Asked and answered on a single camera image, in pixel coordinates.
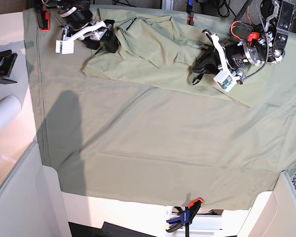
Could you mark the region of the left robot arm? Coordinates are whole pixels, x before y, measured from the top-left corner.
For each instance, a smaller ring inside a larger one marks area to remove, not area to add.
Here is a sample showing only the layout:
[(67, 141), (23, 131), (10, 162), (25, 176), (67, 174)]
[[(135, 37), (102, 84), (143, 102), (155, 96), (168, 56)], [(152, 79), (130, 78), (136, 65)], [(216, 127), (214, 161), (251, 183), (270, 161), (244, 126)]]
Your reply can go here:
[(249, 78), (245, 68), (256, 66), (260, 71), (266, 64), (282, 62), (294, 17), (294, 4), (288, 0), (255, 3), (260, 24), (252, 23), (248, 11), (250, 4), (251, 1), (246, 1), (230, 25), (234, 42), (224, 44), (217, 34), (203, 30), (212, 45), (192, 67), (190, 84), (198, 84), (204, 75), (213, 75), (219, 88), (228, 92)]

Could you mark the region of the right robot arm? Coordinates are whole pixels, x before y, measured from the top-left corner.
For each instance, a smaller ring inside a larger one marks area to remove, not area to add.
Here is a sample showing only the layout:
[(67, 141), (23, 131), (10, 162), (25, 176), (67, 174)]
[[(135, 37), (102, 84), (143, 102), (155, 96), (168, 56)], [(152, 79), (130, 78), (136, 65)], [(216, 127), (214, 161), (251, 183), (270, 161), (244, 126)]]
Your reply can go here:
[(118, 40), (114, 34), (114, 20), (95, 20), (87, 0), (34, 0), (33, 8), (37, 15), (38, 26), (41, 31), (50, 30), (50, 16), (52, 8), (57, 9), (57, 14), (65, 23), (60, 23), (62, 28), (61, 38), (56, 40), (55, 52), (73, 54), (74, 43), (81, 41), (92, 50), (97, 50), (101, 45), (110, 53), (118, 50)]

